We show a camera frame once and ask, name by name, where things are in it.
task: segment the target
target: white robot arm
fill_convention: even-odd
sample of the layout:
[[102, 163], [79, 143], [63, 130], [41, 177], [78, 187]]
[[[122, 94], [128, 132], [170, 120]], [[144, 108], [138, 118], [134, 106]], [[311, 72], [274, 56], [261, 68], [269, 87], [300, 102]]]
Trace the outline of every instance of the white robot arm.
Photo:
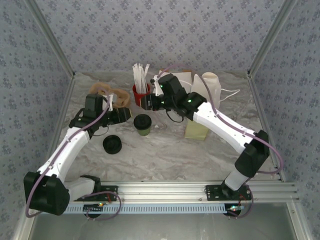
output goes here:
[[[238, 191], [249, 178], [256, 174], [268, 158], [269, 148], [246, 135], [254, 135], [268, 142], [268, 135], [264, 131], [260, 130], [256, 133], [234, 122], [218, 110], [214, 113], [212, 105], [203, 96], [196, 92], [186, 93], [177, 77], [172, 74], [161, 78], [155, 76], [151, 83], [154, 84], [155, 91], [141, 99], [142, 108], [153, 111], [161, 109], [176, 111], [180, 116], [187, 117], [209, 128], [226, 140], [240, 154], [234, 164], [235, 169], [222, 183], [225, 186], [224, 190], [229, 192], [228, 194]], [[227, 123], [242, 130], [243, 133], [223, 123], [218, 115]]]
[[31, 195], [31, 209], [61, 215], [70, 201], [91, 194], [96, 188], [101, 187], [99, 178], [94, 176], [81, 176], [72, 182], [65, 182], [65, 179], [80, 150], [100, 127], [123, 123], [131, 117], [128, 108], [113, 109], [109, 104], [106, 109], [104, 101], [107, 101], [105, 96], [88, 94], [85, 107], [71, 120], [65, 137], [52, 156], [37, 172], [28, 172], [25, 175], [25, 198], [28, 200]]

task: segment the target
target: black cable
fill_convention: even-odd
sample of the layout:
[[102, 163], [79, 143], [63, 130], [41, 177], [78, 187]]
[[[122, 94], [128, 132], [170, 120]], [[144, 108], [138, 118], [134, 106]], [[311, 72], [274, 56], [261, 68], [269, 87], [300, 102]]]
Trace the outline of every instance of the black cable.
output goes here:
[[102, 133], [102, 134], [99, 134], [99, 135], [93, 135], [93, 136], [95, 136], [95, 137], [100, 137], [100, 136], [102, 136], [102, 135], [105, 135], [108, 131], [109, 131], [109, 126], [106, 126], [108, 129], [106, 130], [106, 132], [105, 133]]
[[[173, 106], [174, 106], [176, 109], [178, 109], [178, 106], [176, 105], [176, 102], [175, 102], [175, 100], [174, 100], [174, 96], [172, 96], [171, 100], [172, 100]], [[185, 120], [184, 117], [182, 117], [181, 121], [173, 120], [173, 119], [170, 117], [170, 115], [169, 115], [168, 112], [169, 112], [169, 110], [166, 109], [166, 110], [165, 110], [166, 115], [167, 115], [168, 118], [169, 118], [172, 122], [174, 122], [174, 123], [178, 123], [178, 124], [179, 124], [179, 123], [182, 123], [182, 122]]]
[[102, 99], [106, 102], [106, 104], [108, 104], [108, 100], [105, 96], [102, 95]]
[[174, 123], [182, 123], [184, 120], [185, 120], [185, 118], [184, 117], [182, 117], [182, 119], [181, 119], [181, 121], [176, 121], [176, 120], [173, 120], [171, 117], [170, 117], [170, 115], [169, 115], [169, 110], [168, 109], [166, 109], [165, 110], [165, 113], [166, 113], [166, 115], [168, 116], [168, 118], [172, 121], [172, 122], [174, 122]]

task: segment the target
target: patterned wallpaper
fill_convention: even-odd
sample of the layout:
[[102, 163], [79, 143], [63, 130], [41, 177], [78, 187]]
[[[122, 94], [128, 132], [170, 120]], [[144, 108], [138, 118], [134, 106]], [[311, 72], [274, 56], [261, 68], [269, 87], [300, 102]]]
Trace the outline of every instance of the patterned wallpaper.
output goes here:
[[283, 0], [37, 0], [75, 71], [247, 70]]
[[25, 205], [23, 178], [45, 161], [69, 78], [23, 0], [0, 1], [0, 239]]
[[320, 239], [320, 2], [294, 7], [255, 76], [289, 181]]

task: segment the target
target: black cup lid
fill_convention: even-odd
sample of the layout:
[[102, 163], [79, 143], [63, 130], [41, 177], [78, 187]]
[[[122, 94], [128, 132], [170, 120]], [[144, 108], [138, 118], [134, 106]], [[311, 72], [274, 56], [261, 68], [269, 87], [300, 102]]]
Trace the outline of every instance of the black cup lid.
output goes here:
[[151, 118], [146, 114], [139, 114], [133, 120], [134, 127], [137, 130], [146, 130], [151, 127]]
[[108, 154], [117, 154], [122, 148], [120, 138], [116, 135], [107, 136], [103, 140], [103, 148]]

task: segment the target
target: purple cable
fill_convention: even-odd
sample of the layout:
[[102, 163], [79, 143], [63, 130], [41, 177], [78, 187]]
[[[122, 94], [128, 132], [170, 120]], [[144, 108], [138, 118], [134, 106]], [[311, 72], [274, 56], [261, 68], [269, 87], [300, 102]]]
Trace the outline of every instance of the purple cable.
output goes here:
[[252, 191], [251, 191], [250, 187], [249, 187], [248, 185], [246, 185], [246, 184], [245, 184], [245, 186], [246, 186], [247, 189], [250, 191], [250, 197], [251, 197], [250, 207], [249, 207], [248, 211], [247, 211], [245, 214], [241, 215], [241, 216], [238, 216], [237, 214], [235, 214], [235, 213], [232, 212], [232, 211], [227, 211], [229, 214], [234, 215], [234, 216], [230, 216], [230, 217], [233, 218], [233, 219], [242, 219], [242, 218], [248, 216], [249, 213], [251, 213], [252, 208], [254, 207], [254, 195], [252, 194]]
[[119, 200], [119, 208], [118, 210], [115, 212], [115, 214], [113, 214], [112, 216], [109, 216], [109, 217], [101, 217], [101, 218], [91, 218], [89, 217], [89, 212], [91, 210], [91, 208], [89, 208], [87, 211], [86, 211], [86, 217], [88, 218], [88, 220], [93, 220], [93, 221], [105, 221], [105, 220], [109, 220], [109, 219], [113, 219], [114, 217], [116, 217], [120, 210], [121, 210], [121, 206], [122, 206], [122, 202], [121, 202], [121, 198], [118, 194], [116, 194], [115, 192], [113, 191], [100, 191], [100, 192], [95, 192], [95, 193], [91, 193], [91, 194], [88, 194], [88, 195], [84, 195], [82, 198], [84, 197], [91, 197], [91, 196], [96, 196], [96, 195], [101, 195], [101, 194], [112, 194], [114, 196], [116, 196], [116, 198]]
[[229, 122], [225, 121], [217, 112], [216, 108], [215, 108], [215, 104], [214, 104], [214, 100], [212, 98], [212, 95], [211, 95], [211, 92], [209, 90], [209, 87], [206, 83], [206, 81], [204, 80], [204, 78], [198, 74], [195, 70], [193, 70], [191, 67], [187, 66], [187, 65], [184, 65], [184, 64], [174, 64], [174, 65], [171, 65], [169, 67], [167, 67], [166, 69], [164, 69], [162, 72], [160, 72], [160, 74], [157, 76], [158, 78], [160, 78], [160, 76], [166, 72], [167, 70], [171, 69], [171, 68], [175, 68], [175, 67], [184, 67], [184, 68], [188, 68], [188, 69], [191, 69], [194, 73], [196, 73], [199, 78], [201, 79], [202, 83], [204, 84], [205, 86], [205, 89], [207, 90], [208, 94], [209, 94], [209, 100], [210, 100], [210, 103], [211, 103], [211, 107], [212, 107], [212, 110], [214, 112], [214, 114], [217, 116], [218, 119], [220, 119], [220, 121], [222, 121], [224, 124], [226, 124], [228, 127], [232, 128], [233, 130], [243, 134], [243, 135], [246, 135], [252, 139], [255, 139], [257, 141], [259, 141], [260, 143], [264, 144], [265, 146], [267, 146], [269, 149], [271, 149], [277, 156], [277, 158], [279, 159], [279, 167], [277, 170], [275, 171], [258, 171], [258, 173], [261, 173], [261, 174], [277, 174], [279, 173], [283, 168], [284, 168], [284, 160], [283, 158], [281, 157], [280, 153], [277, 151], [277, 149], [275, 149], [273, 146], [271, 146], [268, 142], [262, 140], [261, 138], [253, 135], [253, 134], [250, 134], [250, 133], [247, 133], [247, 132], [244, 132], [243, 130], [233, 126], [232, 124], [230, 124]]
[[97, 92], [98, 90], [101, 90], [103, 92], [105, 92], [106, 96], [107, 96], [107, 101], [106, 101], [106, 108], [103, 110], [103, 112], [100, 114], [100, 116], [98, 116], [93, 122], [89, 123], [88, 125], [84, 126], [83, 128], [79, 129], [78, 131], [76, 131], [74, 134], [72, 134], [69, 138], [68, 141], [66, 141], [62, 147], [58, 150], [58, 152], [56, 153], [56, 155], [54, 155], [52, 161], [50, 162], [49, 166], [46, 168], [46, 170], [44, 170], [44, 172], [40, 175], [40, 177], [37, 179], [37, 181], [35, 182], [35, 184], [33, 185], [30, 194], [28, 196], [28, 199], [26, 201], [26, 206], [25, 206], [25, 216], [27, 218], [33, 218], [37, 215], [39, 215], [40, 213], [42, 213], [42, 211], [38, 211], [36, 213], [33, 214], [29, 214], [29, 208], [30, 208], [30, 203], [31, 203], [31, 199], [39, 185], [39, 183], [41, 182], [41, 180], [45, 177], [45, 175], [47, 174], [47, 172], [51, 169], [51, 167], [55, 164], [57, 158], [60, 156], [60, 154], [62, 153], [62, 151], [65, 149], [65, 147], [68, 145], [68, 143], [71, 141], [71, 139], [76, 136], [78, 133], [80, 133], [81, 131], [86, 130], [87, 128], [90, 128], [92, 125], [94, 125], [96, 122], [98, 122], [104, 115], [105, 113], [108, 111], [110, 103], [109, 103], [109, 95], [107, 90], [105, 90], [102, 87], [97, 88]]

